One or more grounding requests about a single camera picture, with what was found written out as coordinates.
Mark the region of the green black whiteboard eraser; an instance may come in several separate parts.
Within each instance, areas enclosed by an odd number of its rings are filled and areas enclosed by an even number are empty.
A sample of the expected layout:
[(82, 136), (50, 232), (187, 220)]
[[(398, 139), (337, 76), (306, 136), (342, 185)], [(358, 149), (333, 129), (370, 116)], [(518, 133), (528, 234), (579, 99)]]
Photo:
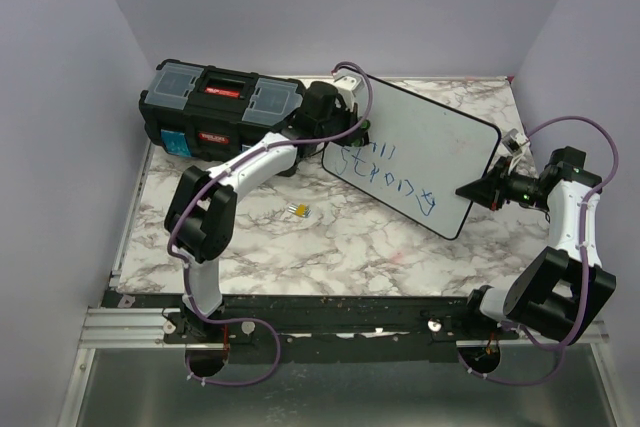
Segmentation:
[(359, 146), (365, 146), (369, 143), (369, 128), (371, 123), (369, 120), (364, 120), (359, 128)]

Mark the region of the white dry-erase whiteboard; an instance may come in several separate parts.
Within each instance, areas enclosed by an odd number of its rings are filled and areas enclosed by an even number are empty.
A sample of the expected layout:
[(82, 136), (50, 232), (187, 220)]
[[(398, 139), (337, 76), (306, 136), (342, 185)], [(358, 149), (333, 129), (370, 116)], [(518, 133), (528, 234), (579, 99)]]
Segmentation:
[(494, 124), (371, 78), (356, 95), (371, 109), (370, 142), (330, 144), (324, 170), (437, 235), (458, 237), (471, 208), (458, 188), (481, 178), (501, 142)]

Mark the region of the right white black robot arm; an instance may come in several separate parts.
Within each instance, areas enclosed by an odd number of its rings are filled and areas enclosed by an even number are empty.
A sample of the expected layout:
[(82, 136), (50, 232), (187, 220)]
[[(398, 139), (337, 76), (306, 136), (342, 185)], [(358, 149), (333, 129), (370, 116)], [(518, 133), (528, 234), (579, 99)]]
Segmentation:
[(492, 211), (516, 202), (550, 222), (547, 246), (509, 289), (485, 285), (470, 294), (459, 317), (467, 336), (480, 339), (496, 322), (511, 322), (568, 346), (614, 293), (616, 278), (603, 270), (595, 242), (602, 179), (585, 170), (585, 160), (573, 147), (557, 149), (534, 178), (501, 157), (482, 178), (457, 188), (458, 196)]

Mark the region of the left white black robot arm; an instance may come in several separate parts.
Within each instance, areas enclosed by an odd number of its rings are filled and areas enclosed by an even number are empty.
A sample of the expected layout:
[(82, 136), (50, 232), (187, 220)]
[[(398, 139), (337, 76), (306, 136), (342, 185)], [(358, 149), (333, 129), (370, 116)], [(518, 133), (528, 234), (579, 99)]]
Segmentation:
[(192, 312), (187, 329), (197, 340), (214, 340), (224, 323), (215, 312), (223, 303), (219, 261), (232, 239), (238, 204), (320, 144), (366, 142), (372, 104), (366, 75), (315, 81), (301, 105), (255, 146), (219, 166), (182, 174), (164, 225), (168, 254), (183, 262), (183, 303)]

